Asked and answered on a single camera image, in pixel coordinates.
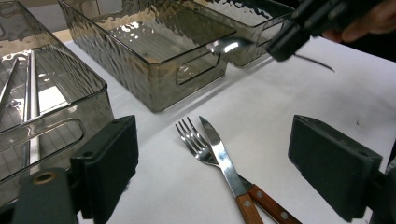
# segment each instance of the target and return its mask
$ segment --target black bracket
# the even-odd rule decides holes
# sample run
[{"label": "black bracket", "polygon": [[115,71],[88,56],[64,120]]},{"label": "black bracket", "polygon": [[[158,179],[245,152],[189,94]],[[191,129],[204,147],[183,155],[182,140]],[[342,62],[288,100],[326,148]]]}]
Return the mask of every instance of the black bracket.
[{"label": "black bracket", "polygon": [[134,116],[115,119],[71,158],[71,168],[41,170],[21,183],[1,223],[77,223],[76,213],[106,223],[138,164]]},{"label": "black bracket", "polygon": [[366,207],[381,223],[396,222],[396,169],[378,171],[382,157],[328,124],[294,116],[289,158],[345,221]]}]

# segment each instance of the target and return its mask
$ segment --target knife blade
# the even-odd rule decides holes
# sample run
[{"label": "knife blade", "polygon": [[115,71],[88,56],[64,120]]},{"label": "knife blade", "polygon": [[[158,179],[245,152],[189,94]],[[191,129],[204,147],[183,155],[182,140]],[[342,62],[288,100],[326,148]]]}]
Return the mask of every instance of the knife blade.
[{"label": "knife blade", "polygon": [[219,163],[219,167],[223,172],[231,191],[233,192],[233,196],[235,197],[236,203],[238,204],[245,222],[252,224],[263,223],[254,202],[251,200],[244,184],[238,176],[238,173],[235,171],[233,163],[231,162],[227,150],[221,142],[218,133],[206,119],[202,117],[199,118],[205,129],[213,154]]},{"label": "knife blade", "polygon": [[[278,204],[274,199],[272,199],[267,193],[265,193],[257,185],[250,183],[244,177],[238,175],[235,168],[233,167],[233,163],[230,157],[228,156],[227,151],[223,143],[221,142],[219,134],[216,132],[215,128],[206,119],[200,117],[200,120],[205,129],[209,143],[211,145],[213,156],[216,157],[216,160],[218,162],[222,161],[223,165],[219,163],[220,169],[224,173],[224,176],[226,177],[227,182],[230,188],[232,189],[235,199],[238,197],[238,195],[239,196],[247,195],[250,198],[249,200],[250,203],[251,200],[253,200],[265,213],[267,213],[277,223],[301,224],[301,222],[297,218],[295,218],[285,208],[283,208],[280,204]],[[235,174],[238,176],[239,182],[235,180]],[[240,205],[242,206],[242,204],[238,204],[239,209],[241,210],[241,213],[245,218],[246,215],[244,215],[244,211],[246,208],[241,207]],[[253,217],[245,218],[246,223],[260,223],[256,219],[254,219],[253,221],[251,220],[253,220]]]}]

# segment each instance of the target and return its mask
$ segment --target fork tines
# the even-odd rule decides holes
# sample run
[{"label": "fork tines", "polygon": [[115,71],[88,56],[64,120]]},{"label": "fork tines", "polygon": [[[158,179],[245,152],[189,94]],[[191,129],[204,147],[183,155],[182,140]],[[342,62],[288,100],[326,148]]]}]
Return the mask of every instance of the fork tines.
[{"label": "fork tines", "polygon": [[187,120],[190,124],[190,127],[184,119],[179,121],[178,125],[175,124],[175,126],[178,133],[180,134],[181,140],[183,140],[184,144],[186,144],[187,148],[195,156],[195,154],[205,150],[205,148],[208,146],[208,143],[195,129],[189,117],[187,117]]}]

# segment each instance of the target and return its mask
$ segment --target clear plastic container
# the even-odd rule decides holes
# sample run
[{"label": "clear plastic container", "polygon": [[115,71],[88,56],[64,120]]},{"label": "clear plastic container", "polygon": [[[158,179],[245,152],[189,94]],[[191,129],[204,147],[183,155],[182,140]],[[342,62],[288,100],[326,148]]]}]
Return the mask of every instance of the clear plastic container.
[{"label": "clear plastic container", "polygon": [[230,62],[245,66],[262,55],[265,46],[279,32],[294,10],[270,0],[178,0],[197,13],[221,21],[236,30],[235,36],[254,44],[230,52]]},{"label": "clear plastic container", "polygon": [[67,168],[113,120],[106,88],[19,2],[0,3],[0,206],[25,175]]},{"label": "clear plastic container", "polygon": [[228,55],[206,45],[234,29],[173,1],[60,0],[74,41],[151,111],[224,76]]}]

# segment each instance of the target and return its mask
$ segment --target wooden fork handle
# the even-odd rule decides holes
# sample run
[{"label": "wooden fork handle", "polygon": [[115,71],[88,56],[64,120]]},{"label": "wooden fork handle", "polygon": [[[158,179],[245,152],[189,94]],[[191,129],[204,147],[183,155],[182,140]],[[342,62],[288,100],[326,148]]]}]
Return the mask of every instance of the wooden fork handle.
[{"label": "wooden fork handle", "polygon": [[239,195],[235,198],[238,204],[239,210],[241,211],[242,217],[247,224],[263,224],[262,218],[251,200],[250,196],[246,194]]},{"label": "wooden fork handle", "polygon": [[248,195],[264,210],[271,218],[279,224],[298,224],[301,223],[297,218],[290,214],[268,194],[257,185],[253,185],[248,191]]}]

